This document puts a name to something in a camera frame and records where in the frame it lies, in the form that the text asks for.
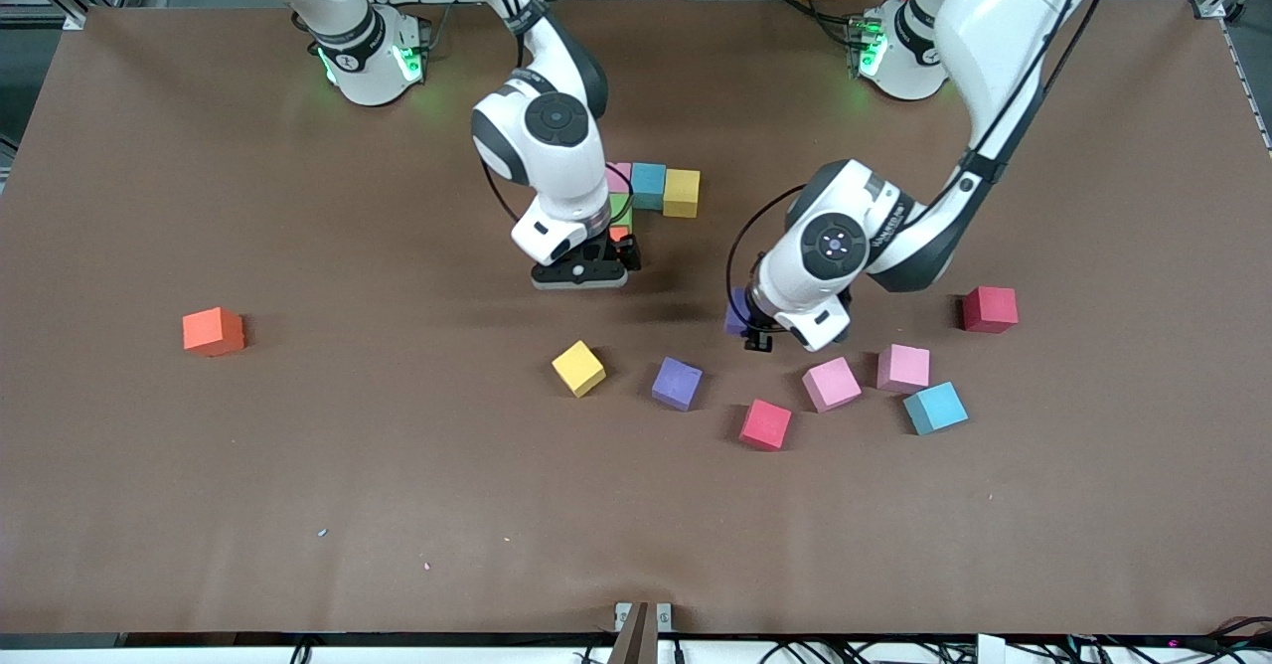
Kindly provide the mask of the purple foam cube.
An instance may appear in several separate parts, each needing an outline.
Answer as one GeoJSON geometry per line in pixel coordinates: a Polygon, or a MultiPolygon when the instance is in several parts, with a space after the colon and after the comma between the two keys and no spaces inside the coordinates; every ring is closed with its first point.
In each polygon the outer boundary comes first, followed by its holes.
{"type": "Polygon", "coordinates": [[[731,287],[728,293],[728,307],[725,308],[725,333],[736,338],[745,338],[753,329],[759,327],[759,321],[750,309],[749,289],[744,286],[731,287]]]}
{"type": "Polygon", "coordinates": [[[703,382],[703,370],[665,357],[651,385],[651,397],[664,406],[687,412],[695,405],[696,392],[703,382]]]}

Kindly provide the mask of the cyan foam cube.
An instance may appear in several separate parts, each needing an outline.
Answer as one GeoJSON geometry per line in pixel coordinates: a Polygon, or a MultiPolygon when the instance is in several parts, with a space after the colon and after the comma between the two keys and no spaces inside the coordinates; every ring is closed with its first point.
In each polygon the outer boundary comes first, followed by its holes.
{"type": "Polygon", "coordinates": [[[953,383],[945,382],[918,391],[902,401],[904,413],[917,434],[932,434],[950,425],[967,422],[969,415],[953,383]]]}
{"type": "Polygon", "coordinates": [[[633,210],[661,212],[664,209],[665,181],[667,165],[633,162],[630,172],[633,210]]]}

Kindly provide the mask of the yellow foam cube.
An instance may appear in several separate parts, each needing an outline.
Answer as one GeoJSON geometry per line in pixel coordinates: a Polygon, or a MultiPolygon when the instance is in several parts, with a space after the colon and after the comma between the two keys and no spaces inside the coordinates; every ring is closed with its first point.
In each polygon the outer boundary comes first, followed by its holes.
{"type": "Polygon", "coordinates": [[[695,219],[700,211],[700,170],[667,169],[661,212],[669,219],[695,219]]]}
{"type": "Polygon", "coordinates": [[[553,369],[560,382],[577,399],[585,397],[607,378],[607,371],[599,357],[583,341],[576,341],[566,351],[555,356],[553,369]]]}

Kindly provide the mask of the red foam cube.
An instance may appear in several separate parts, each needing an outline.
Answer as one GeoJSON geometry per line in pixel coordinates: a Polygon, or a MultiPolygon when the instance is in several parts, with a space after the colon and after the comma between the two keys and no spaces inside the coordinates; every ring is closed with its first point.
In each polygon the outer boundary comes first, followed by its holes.
{"type": "Polygon", "coordinates": [[[1019,323],[1018,293],[1013,287],[973,287],[960,301],[960,327],[965,332],[1001,335],[1019,323]]]}
{"type": "Polygon", "coordinates": [[[780,452],[792,420],[792,412],[764,399],[754,399],[745,410],[739,441],[764,452],[780,452]]]}

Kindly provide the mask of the aluminium table edge rail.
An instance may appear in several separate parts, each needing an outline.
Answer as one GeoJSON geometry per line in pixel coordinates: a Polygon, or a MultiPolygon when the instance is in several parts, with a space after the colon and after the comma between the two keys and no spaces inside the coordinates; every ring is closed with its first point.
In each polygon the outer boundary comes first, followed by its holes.
{"type": "Polygon", "coordinates": [[[1258,130],[1259,137],[1263,142],[1263,146],[1266,148],[1266,151],[1268,151],[1268,156],[1272,158],[1272,134],[1269,134],[1266,125],[1266,120],[1263,120],[1261,107],[1258,106],[1257,98],[1253,93],[1252,83],[1247,76],[1247,71],[1239,56],[1236,56],[1236,47],[1234,45],[1234,39],[1231,38],[1231,31],[1227,29],[1227,24],[1222,24],[1221,31],[1222,31],[1222,39],[1225,39],[1227,52],[1230,53],[1233,65],[1236,70],[1236,79],[1240,81],[1248,106],[1250,107],[1255,128],[1258,130]]]}

